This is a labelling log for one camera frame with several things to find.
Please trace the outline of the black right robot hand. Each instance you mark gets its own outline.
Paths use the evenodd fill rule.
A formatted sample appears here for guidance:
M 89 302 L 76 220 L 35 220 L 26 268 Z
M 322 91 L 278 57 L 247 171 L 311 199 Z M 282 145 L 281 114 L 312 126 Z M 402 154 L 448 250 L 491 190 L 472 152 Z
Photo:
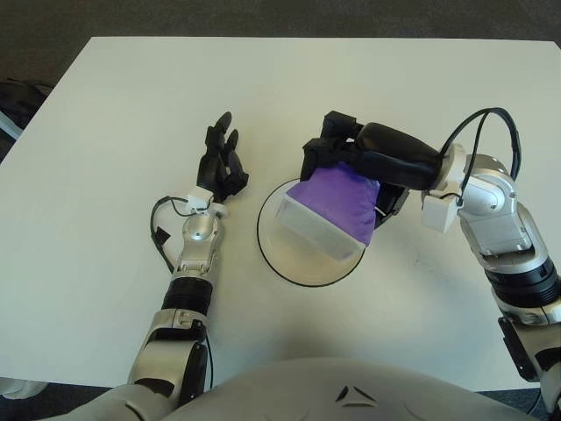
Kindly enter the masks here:
M 324 116 L 320 136 L 302 149 L 302 182 L 319 168 L 344 163 L 380 183 L 374 207 L 376 226 L 400 212 L 411 190 L 433 187 L 443 165 L 441 154 L 421 140 L 382 124 L 362 125 L 337 111 Z

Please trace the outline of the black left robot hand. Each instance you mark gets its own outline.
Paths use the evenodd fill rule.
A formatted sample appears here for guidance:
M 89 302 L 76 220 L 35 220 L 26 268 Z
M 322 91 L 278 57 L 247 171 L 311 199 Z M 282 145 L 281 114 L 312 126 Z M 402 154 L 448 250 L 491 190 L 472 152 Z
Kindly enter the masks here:
M 226 111 L 214 125 L 207 128 L 206 152 L 200 159 L 196 185 L 213 194 L 213 201 L 223 203 L 245 188 L 249 175 L 244 171 L 236 148 L 238 130 L 225 138 L 231 125 L 232 115 Z

